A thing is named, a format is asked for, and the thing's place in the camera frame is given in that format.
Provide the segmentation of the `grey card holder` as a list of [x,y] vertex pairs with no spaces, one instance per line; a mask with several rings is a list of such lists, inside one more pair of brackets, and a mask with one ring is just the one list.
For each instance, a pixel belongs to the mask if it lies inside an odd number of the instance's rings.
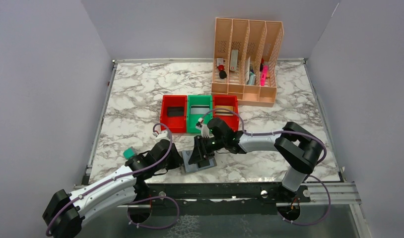
[[217,165],[214,157],[211,157],[209,160],[205,160],[200,163],[189,164],[189,159],[190,159],[191,154],[192,154],[192,151],[190,151],[190,150],[185,150],[185,151],[181,152],[183,162],[184,162],[182,165],[182,173],[184,173],[184,174],[199,172],[202,170],[216,167],[216,165]]

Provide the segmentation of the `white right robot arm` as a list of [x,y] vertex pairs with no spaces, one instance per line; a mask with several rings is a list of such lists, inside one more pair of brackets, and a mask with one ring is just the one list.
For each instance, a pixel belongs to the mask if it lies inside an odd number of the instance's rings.
[[281,185],[295,193],[310,175],[321,155],[326,155],[324,143],[295,122],[288,122],[281,131],[249,133],[234,131],[224,120],[213,118],[208,123],[199,119],[192,152],[184,157],[185,165],[206,166],[216,151],[226,149],[231,154],[256,151],[279,152],[290,165]]

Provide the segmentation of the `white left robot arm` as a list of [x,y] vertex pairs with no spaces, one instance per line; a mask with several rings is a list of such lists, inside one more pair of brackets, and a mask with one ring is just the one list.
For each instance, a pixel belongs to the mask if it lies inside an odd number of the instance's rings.
[[124,151],[126,162],[112,174],[84,188],[54,193],[42,217],[47,225],[46,236],[73,238],[92,219],[107,210],[124,205],[148,203],[160,198],[151,195],[145,182],[159,170],[180,166],[182,157],[168,138],[157,139],[152,149],[137,153]]

